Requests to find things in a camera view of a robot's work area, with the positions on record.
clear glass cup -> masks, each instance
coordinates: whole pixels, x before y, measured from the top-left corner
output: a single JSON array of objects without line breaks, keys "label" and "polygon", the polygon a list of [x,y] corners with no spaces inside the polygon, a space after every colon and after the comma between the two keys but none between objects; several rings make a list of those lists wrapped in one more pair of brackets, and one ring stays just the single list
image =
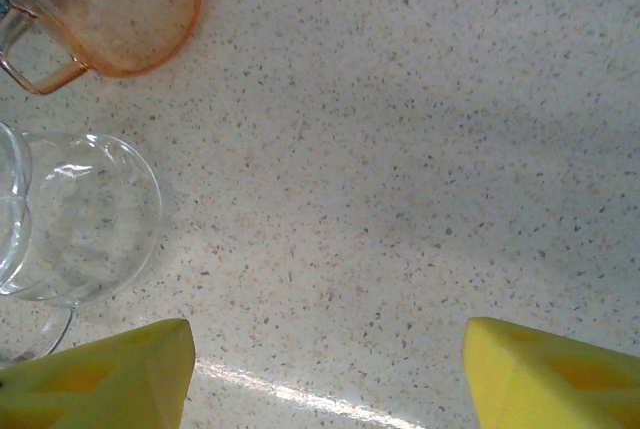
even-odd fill
[{"label": "clear glass cup", "polygon": [[[49,94],[93,69],[130,77],[172,57],[189,37],[201,0],[10,0],[0,20],[0,65],[26,90]],[[37,22],[71,61],[33,83],[9,60],[20,36]]]},{"label": "clear glass cup", "polygon": [[0,299],[49,310],[27,349],[0,343],[0,366],[53,351],[78,305],[135,277],[154,247],[161,206],[151,169],[125,142],[21,134],[0,123]]}]

kitchen counter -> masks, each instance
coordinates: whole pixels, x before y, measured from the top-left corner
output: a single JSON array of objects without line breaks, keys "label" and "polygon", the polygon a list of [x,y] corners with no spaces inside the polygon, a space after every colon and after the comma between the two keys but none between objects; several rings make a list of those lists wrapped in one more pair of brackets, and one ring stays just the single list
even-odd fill
[{"label": "kitchen counter", "polygon": [[120,136],[164,198],[64,345],[188,318],[185,428],[476,427],[473,316],[640,355],[638,54],[640,0],[204,0],[147,76],[0,75],[5,122]]}]

orange glass mug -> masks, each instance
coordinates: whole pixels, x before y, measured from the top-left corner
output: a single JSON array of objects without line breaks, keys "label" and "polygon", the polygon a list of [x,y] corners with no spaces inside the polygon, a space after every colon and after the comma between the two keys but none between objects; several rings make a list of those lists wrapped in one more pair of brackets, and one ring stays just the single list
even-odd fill
[{"label": "orange glass mug", "polygon": [[[49,94],[93,69],[109,77],[147,72],[189,37],[201,0],[10,0],[0,19],[0,65],[23,88]],[[37,21],[71,61],[32,83],[9,61],[11,46]]]}]

